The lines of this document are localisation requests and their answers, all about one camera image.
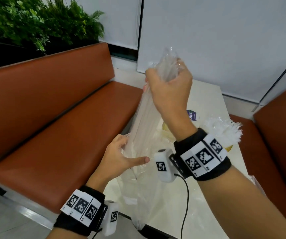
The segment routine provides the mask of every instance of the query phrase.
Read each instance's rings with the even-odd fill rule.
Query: wire
[[[93,239],[101,230],[102,230],[102,228],[101,228],[100,230],[98,230],[98,231],[94,234],[94,236],[92,237],[92,239]]]
[[[177,177],[181,177],[182,180],[185,182],[185,185],[186,185],[186,188],[187,188],[187,205],[186,205],[186,212],[185,212],[185,216],[184,216],[184,220],[183,220],[183,224],[182,224],[182,229],[181,229],[181,239],[183,238],[183,228],[184,228],[184,223],[185,223],[185,219],[186,219],[186,216],[187,216],[187,211],[188,211],[188,202],[189,202],[189,189],[188,189],[188,185],[186,183],[186,180],[180,176],[179,174],[174,174],[175,176]]]

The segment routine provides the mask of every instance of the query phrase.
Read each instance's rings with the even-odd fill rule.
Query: person's right hand
[[[157,71],[152,68],[146,70],[145,75],[155,107],[176,139],[183,140],[197,129],[186,111],[193,76],[183,61],[178,60],[178,65],[178,76],[169,82],[161,80]]]

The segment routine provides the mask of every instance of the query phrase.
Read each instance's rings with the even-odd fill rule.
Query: hand
[[[107,183],[120,176],[125,170],[134,166],[143,165],[150,161],[148,157],[126,158],[121,153],[121,148],[127,143],[128,138],[117,135],[107,146],[100,165],[89,178],[87,186],[103,193]]]
[[[194,134],[197,128],[186,111],[193,76],[183,61],[178,60],[178,65],[181,68],[178,76],[169,82],[161,80],[155,69],[148,69],[145,74],[155,107],[180,141]]]

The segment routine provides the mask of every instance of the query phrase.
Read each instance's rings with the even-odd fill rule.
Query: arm
[[[197,132],[186,112],[192,75],[183,62],[179,64],[184,70],[168,83],[160,80],[154,69],[146,71],[154,104],[177,141]],[[286,219],[235,167],[198,184],[230,239],[286,238]]]
[[[125,158],[121,148],[128,141],[128,138],[117,135],[105,150],[100,165],[91,175],[86,186],[103,193],[108,182],[120,176],[125,170],[134,166],[148,163],[148,157]],[[86,239],[87,237],[68,231],[62,228],[54,228],[47,239]]]

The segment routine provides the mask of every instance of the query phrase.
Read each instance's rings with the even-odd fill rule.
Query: person's left hand
[[[113,139],[113,141],[107,146],[100,165],[89,178],[88,183],[86,184],[87,186],[98,191],[101,191],[102,189],[104,190],[106,184],[110,180],[120,176],[125,170],[134,166],[146,164],[150,161],[148,157],[124,157],[121,153],[121,148],[127,143],[127,141],[128,138],[120,134]]]

